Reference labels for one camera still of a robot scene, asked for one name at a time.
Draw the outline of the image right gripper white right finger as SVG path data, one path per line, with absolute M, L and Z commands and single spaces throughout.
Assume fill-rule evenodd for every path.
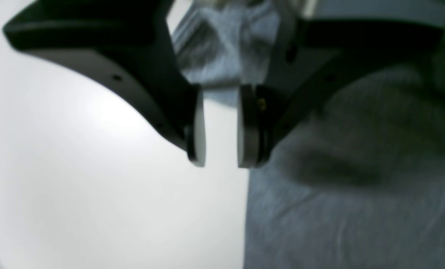
M 296 20 L 280 27 L 265 80 L 238 96 L 237 159 L 263 166 L 272 149 L 335 93 L 365 76 L 432 52 L 445 23 L 402 20 Z

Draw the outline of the image right gripper black left finger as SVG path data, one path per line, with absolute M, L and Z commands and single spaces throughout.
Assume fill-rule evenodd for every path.
M 21 53 L 84 75 L 130 104 L 203 167 L 203 92 L 182 75 L 166 17 L 171 0 L 37 0 L 3 27 Z

